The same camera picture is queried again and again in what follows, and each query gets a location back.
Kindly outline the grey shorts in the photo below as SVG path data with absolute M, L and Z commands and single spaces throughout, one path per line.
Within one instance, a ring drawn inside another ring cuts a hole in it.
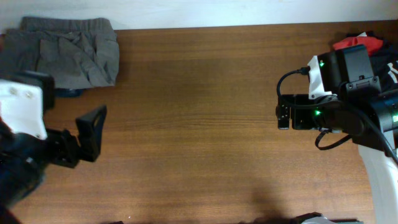
M 119 44 L 109 20 L 23 17 L 8 29 L 1 51 L 4 72 L 50 75 L 56 88 L 113 86 L 119 73 Z

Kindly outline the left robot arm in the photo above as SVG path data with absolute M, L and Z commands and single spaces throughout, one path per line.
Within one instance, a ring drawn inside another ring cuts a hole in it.
M 74 168 L 80 161 L 95 162 L 101 153 L 105 105 L 78 117 L 78 136 L 66 129 L 48 129 L 45 140 L 13 134 L 1 122 L 1 223 L 19 223 L 12 206 L 31 194 L 43 181 L 49 164 Z

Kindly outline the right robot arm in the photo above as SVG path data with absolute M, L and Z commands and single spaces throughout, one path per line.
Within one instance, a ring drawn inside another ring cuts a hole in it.
M 278 95 L 279 129 L 319 130 L 321 151 L 348 141 L 358 146 L 371 184 L 377 223 L 397 223 L 397 92 L 370 91 L 340 99 Z

